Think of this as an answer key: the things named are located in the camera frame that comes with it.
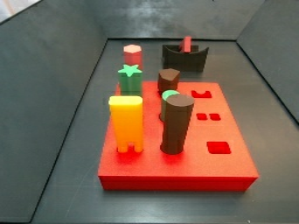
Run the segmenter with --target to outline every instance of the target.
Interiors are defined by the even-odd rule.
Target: brown cylinder
[[[167,98],[163,122],[161,151],[179,154],[183,151],[184,139],[192,116],[193,98],[184,94],[173,94]]]
[[[180,71],[175,69],[163,69],[159,72],[157,89],[161,94],[165,90],[176,90],[180,79]]]

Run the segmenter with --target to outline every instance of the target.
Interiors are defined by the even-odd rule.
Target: red base
[[[180,82],[177,91],[196,98],[184,151],[160,151],[164,125],[159,119],[161,98],[156,82],[144,82],[144,151],[117,153],[111,123],[97,170],[105,190],[245,191],[257,170],[239,133],[229,106],[216,83]],[[199,120],[196,114],[219,114],[217,120]]]

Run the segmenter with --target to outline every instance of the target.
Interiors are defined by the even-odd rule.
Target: gray floor
[[[99,157],[108,124],[108,97],[117,84],[123,45],[144,50],[144,79],[161,68],[161,44],[109,40],[84,95],[33,223],[96,222],[298,222],[298,125],[235,42],[209,47],[201,75],[183,81],[220,84],[260,178],[241,192],[104,192]]]

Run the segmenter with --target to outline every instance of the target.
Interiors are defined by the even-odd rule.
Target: square hole
[[[197,120],[200,120],[200,121],[207,121],[207,120],[208,120],[207,115],[203,114],[203,113],[197,113],[197,114],[196,114],[196,117],[197,117]]]
[[[219,121],[220,120],[220,114],[209,114],[209,119],[212,121]]]
[[[229,154],[229,144],[227,142],[207,142],[209,154]]]

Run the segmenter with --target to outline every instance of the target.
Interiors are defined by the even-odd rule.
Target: yellow peg
[[[141,152],[144,148],[143,98],[133,95],[111,96],[108,105],[117,152],[127,152],[128,144],[135,145],[135,152]]]

